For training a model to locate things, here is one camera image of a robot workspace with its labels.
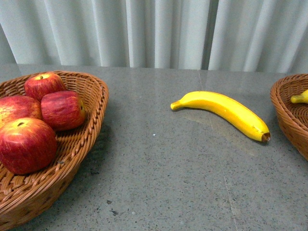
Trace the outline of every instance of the banana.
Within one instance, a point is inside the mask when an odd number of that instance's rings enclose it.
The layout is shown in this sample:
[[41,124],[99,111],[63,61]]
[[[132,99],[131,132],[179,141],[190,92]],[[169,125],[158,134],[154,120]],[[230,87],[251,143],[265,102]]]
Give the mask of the banana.
[[299,95],[293,95],[291,97],[292,103],[308,103],[308,90],[302,92]]
[[170,105],[172,110],[183,107],[211,111],[229,121],[247,137],[256,141],[270,141],[269,128],[265,122],[247,107],[216,92],[193,91]]

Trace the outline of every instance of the curtain fold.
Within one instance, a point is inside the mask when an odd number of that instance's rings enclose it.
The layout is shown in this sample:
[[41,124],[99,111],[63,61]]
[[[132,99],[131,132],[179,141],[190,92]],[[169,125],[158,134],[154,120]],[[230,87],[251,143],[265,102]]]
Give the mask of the curtain fold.
[[2,0],[0,64],[308,72],[308,1]]

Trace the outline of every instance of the red apple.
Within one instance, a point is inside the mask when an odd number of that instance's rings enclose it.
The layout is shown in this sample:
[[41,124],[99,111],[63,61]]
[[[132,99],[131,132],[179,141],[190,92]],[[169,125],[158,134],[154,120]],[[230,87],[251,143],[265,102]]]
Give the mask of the red apple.
[[43,119],[39,101],[25,95],[0,98],[0,128],[5,123],[22,117]]
[[53,72],[47,72],[29,78],[25,84],[25,93],[32,98],[41,101],[44,95],[66,90],[61,77]]
[[40,119],[20,118],[0,128],[0,161],[14,174],[46,167],[56,151],[55,132]]
[[79,94],[72,90],[45,95],[41,101],[43,120],[55,131],[76,128],[86,118],[85,107]]

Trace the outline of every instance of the granite countertop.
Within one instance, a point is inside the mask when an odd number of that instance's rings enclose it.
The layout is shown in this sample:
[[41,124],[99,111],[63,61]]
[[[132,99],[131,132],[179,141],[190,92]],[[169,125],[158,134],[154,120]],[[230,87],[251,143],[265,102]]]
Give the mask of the granite countertop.
[[[287,74],[6,64],[0,80],[50,70],[101,78],[109,102],[72,183],[14,231],[308,230],[308,161],[282,134],[269,96]],[[208,111],[170,109],[195,90],[246,105],[270,142]]]

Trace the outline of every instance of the fruit basket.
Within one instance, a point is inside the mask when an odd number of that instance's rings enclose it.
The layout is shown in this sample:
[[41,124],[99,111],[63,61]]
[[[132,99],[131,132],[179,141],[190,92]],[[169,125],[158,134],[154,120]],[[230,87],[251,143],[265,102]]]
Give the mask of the fruit basket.
[[[41,171],[14,175],[0,164],[0,231],[12,229],[38,216],[59,198],[95,143],[108,103],[108,87],[99,78],[78,72],[54,71],[68,90],[82,98],[87,118],[80,127],[57,132],[57,157]],[[0,98],[23,95],[25,81],[39,73],[0,84]]]
[[270,90],[279,127],[291,144],[308,160],[308,104],[291,103],[292,95],[308,89],[308,74],[279,79]]

